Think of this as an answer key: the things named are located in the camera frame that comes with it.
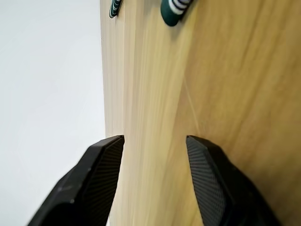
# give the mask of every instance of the light wood grain surface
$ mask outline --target light wood grain surface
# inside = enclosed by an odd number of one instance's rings
[[[101,0],[106,135],[125,134],[112,226],[202,225],[187,134],[219,144],[285,226],[301,222],[301,1]]]

